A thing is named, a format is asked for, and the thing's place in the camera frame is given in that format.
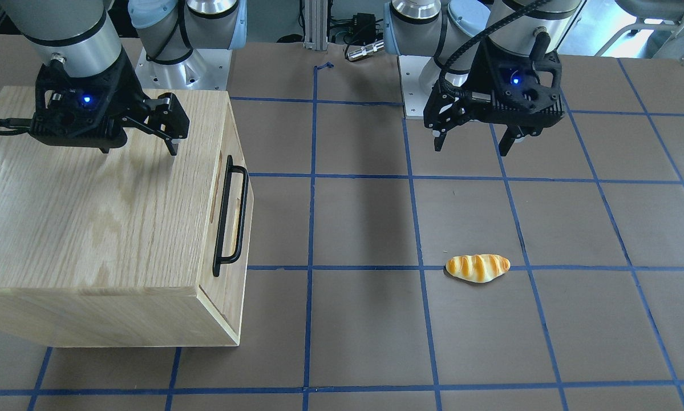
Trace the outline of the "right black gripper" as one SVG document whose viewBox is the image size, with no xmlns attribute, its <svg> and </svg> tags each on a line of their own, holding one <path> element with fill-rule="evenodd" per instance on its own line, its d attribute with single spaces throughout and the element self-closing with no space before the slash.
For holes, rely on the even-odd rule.
<svg viewBox="0 0 684 411">
<path fill-rule="evenodd" d="M 188 137 L 190 120 L 179 99 L 165 92 L 146 96 L 128 55 L 89 77 L 68 77 L 57 60 L 40 67 L 29 135 L 48 146 L 98 148 L 126 145 L 123 129 L 136 128 L 165 143 L 170 156 Z"/>
</svg>

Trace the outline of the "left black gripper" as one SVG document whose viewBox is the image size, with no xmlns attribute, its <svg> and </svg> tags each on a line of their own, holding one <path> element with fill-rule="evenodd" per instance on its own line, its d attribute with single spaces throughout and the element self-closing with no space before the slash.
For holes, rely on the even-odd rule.
<svg viewBox="0 0 684 411">
<path fill-rule="evenodd" d="M 461 86 L 435 83 L 423 110 L 435 152 L 443 149 L 451 128 L 470 120 L 508 126 L 499 141 L 506 157 L 527 131 L 553 127 L 564 116 L 559 88 L 562 65 L 550 50 L 548 35 L 535 35 L 524 55 L 511 54 L 493 40 L 478 45 L 467 80 Z"/>
</svg>

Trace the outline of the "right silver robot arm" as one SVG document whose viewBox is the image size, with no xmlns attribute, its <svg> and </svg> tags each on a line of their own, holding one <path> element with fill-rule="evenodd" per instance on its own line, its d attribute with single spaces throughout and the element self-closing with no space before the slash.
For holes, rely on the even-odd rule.
<svg viewBox="0 0 684 411">
<path fill-rule="evenodd" d="M 200 50 L 235 50 L 247 40 L 245 1 L 130 1 L 131 25 L 152 75 L 166 92 L 151 98 L 102 1 L 2 1 L 42 58 L 29 119 L 0 119 L 0 136 L 28 134 L 48 146 L 126 145 L 126 128 L 164 141 L 172 156 L 190 120 L 173 90 L 196 87 Z"/>
</svg>

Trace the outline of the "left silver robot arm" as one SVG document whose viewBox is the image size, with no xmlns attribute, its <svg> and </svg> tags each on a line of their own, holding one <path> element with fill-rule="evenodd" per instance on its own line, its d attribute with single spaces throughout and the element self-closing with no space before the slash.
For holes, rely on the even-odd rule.
<svg viewBox="0 0 684 411">
<path fill-rule="evenodd" d="M 498 150 L 537 137 L 564 116 L 558 45 L 580 1 L 391 1 L 385 49 L 429 57 L 436 70 L 423 125 L 436 151 L 469 122 L 504 125 Z"/>
</svg>

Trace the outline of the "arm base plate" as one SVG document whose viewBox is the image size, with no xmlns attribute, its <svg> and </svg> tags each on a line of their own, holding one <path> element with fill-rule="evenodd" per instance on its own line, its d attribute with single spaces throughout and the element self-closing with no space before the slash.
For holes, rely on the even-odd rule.
<svg viewBox="0 0 684 411">
<path fill-rule="evenodd" d="M 400 55 L 398 65 L 405 118 L 422 120 L 440 68 L 432 57 L 422 55 Z"/>
<path fill-rule="evenodd" d="M 225 91 L 232 50 L 199 49 L 184 62 L 160 65 L 146 60 L 141 51 L 135 73 L 144 88 Z"/>
</svg>

